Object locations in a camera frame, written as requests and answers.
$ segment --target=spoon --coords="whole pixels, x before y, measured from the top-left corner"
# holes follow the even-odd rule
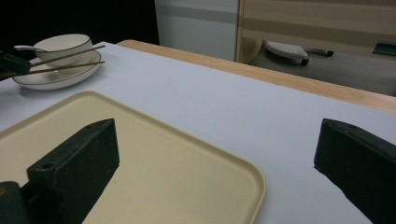
[[[44,49],[38,49],[38,48],[35,48],[33,46],[27,46],[27,45],[16,45],[16,46],[14,46],[14,49],[15,50],[29,49],[29,50],[39,51],[39,52],[45,52],[46,51]]]

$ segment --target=plate rim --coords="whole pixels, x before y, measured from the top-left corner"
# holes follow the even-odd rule
[[[99,51],[97,51],[97,50],[94,50],[93,52],[94,52],[96,55],[93,56],[92,58],[96,58],[96,57],[97,57],[97,60],[94,60],[94,61],[90,60],[90,62],[91,62],[91,61],[92,61],[93,63],[100,62],[100,61],[102,60],[102,54],[101,54]],[[20,84],[20,85],[22,85],[22,86],[24,86],[24,87],[26,87],[26,88],[29,88],[29,87],[48,86],[48,85],[52,85],[52,84],[59,84],[59,83],[61,83],[61,82],[65,82],[65,81],[68,81],[68,80],[70,80],[70,79],[73,79],[73,78],[77,78],[77,77],[86,75],[86,74],[89,73],[92,69],[97,68],[99,65],[100,65],[99,63],[98,63],[98,64],[94,64],[94,65],[91,65],[91,66],[90,66],[89,68],[87,68],[87,69],[83,69],[83,70],[81,70],[81,71],[79,71],[79,72],[76,72],[75,74],[72,73],[73,76],[70,76],[70,77],[68,77],[68,78],[66,78],[66,79],[56,80],[56,81],[46,82],[46,83],[26,83],[26,82],[23,82],[23,81],[19,80],[19,77],[13,77],[12,79],[13,79],[15,82],[17,82],[18,84]],[[60,89],[60,88],[62,88],[62,87],[59,87],[59,88],[49,88],[49,89],[40,89],[40,90],[53,90],[53,89]]]

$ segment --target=wooden cabinet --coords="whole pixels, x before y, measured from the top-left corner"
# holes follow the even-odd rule
[[[248,63],[263,40],[396,60],[373,54],[379,41],[396,43],[396,2],[240,0],[236,60]]]

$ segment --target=plastic tray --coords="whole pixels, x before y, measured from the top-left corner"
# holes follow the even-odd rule
[[[225,150],[93,91],[77,93],[0,133],[0,181],[85,125],[114,118],[120,167],[84,223],[253,223],[262,172]]]

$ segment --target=white plate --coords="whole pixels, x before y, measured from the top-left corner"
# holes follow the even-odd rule
[[[92,58],[88,63],[97,63],[102,59],[98,51],[92,52]],[[39,59],[35,58],[30,63],[38,63]],[[92,75],[100,64],[84,66],[80,68],[65,69],[61,71],[32,74],[27,76],[14,77],[14,81],[23,87],[33,90],[54,90],[76,84]],[[45,64],[32,68],[32,71],[48,69]]]

